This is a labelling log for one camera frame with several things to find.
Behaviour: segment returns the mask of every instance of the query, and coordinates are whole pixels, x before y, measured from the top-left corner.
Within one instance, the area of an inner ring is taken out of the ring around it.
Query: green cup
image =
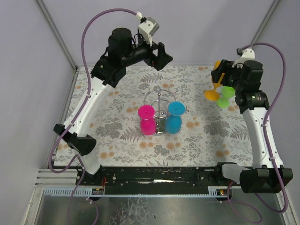
[[[221,108],[227,108],[229,106],[229,101],[225,97],[220,98],[216,103]]]
[[[225,98],[232,98],[235,95],[235,90],[232,87],[223,87],[222,95]]]

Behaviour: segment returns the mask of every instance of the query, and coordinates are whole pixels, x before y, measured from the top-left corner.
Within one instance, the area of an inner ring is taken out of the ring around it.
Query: floral tablecloth
[[[212,89],[211,69],[166,66],[158,72],[148,66],[127,68],[127,75],[109,94],[90,125],[89,135],[97,140],[92,154],[106,166],[215,166],[221,161],[250,166],[248,130],[234,98],[228,108],[222,109],[204,96],[205,90]],[[81,67],[69,115],[86,87],[86,74]],[[181,131],[175,135],[143,136],[140,132],[137,110],[143,105],[144,93],[157,88],[170,89],[186,107]],[[67,165],[73,155],[61,141],[54,165]]]

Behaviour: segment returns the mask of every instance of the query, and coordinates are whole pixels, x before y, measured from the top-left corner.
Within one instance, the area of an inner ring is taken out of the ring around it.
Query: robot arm
[[[249,170],[236,164],[222,164],[222,173],[225,178],[239,183],[245,193],[278,193],[281,187],[263,135],[263,119],[269,109],[266,94],[259,90],[263,65],[254,61],[252,49],[238,51],[238,54],[241,57],[235,62],[222,60],[211,75],[214,83],[222,79],[223,86],[230,86],[236,90],[235,102],[240,107],[251,141],[253,169]],[[274,159],[286,185],[293,178],[292,170],[284,168],[280,159],[269,118],[266,126]]]
[[[75,123],[72,124],[72,127],[63,137],[68,146],[79,154],[85,170],[90,174],[97,172],[100,163],[91,154],[96,146],[96,140],[88,135],[88,129],[98,107],[102,105],[108,93],[125,76],[126,67],[144,61],[147,65],[159,71],[173,60],[165,52],[163,43],[159,42],[157,45],[152,42],[152,36],[159,28],[158,23],[150,17],[143,17],[141,13],[137,13],[135,17],[141,21],[137,33],[138,43],[132,37],[131,31],[126,28],[117,28],[112,31],[111,36],[108,38],[108,47],[105,53],[100,57],[91,72],[89,100],[81,110]],[[158,50],[157,56],[153,53],[154,50]],[[63,124],[55,125],[55,133],[61,135],[65,128],[71,124],[73,117],[80,111],[86,95],[87,90],[70,117]]]

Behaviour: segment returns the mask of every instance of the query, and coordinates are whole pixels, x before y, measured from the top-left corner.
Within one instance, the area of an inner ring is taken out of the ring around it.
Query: gray wall
[[[292,168],[294,178],[288,185],[295,211],[300,218],[300,105],[299,105],[299,52],[300,52],[300,1],[282,1],[259,41],[278,46],[287,62],[285,86],[271,114],[275,143],[285,167]],[[256,59],[263,63],[262,90],[272,102],[282,77],[280,56],[268,47],[257,47]]]
[[[272,0],[44,0],[78,65],[84,27],[99,12],[128,8],[151,16],[160,24],[154,41],[163,42],[172,64],[214,64],[230,58],[237,46],[249,44]],[[88,64],[104,53],[113,29],[127,27],[136,33],[138,21],[127,13],[99,18],[86,37]]]
[[[33,0],[2,0],[0,30],[0,224],[16,225],[46,164],[72,69]]]

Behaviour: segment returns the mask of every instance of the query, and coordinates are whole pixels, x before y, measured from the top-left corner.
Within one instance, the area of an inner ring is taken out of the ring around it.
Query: pink cup
[[[156,131],[156,124],[153,118],[155,113],[154,108],[151,105],[143,105],[137,111],[137,114],[141,118],[140,128],[144,135],[152,135]]]

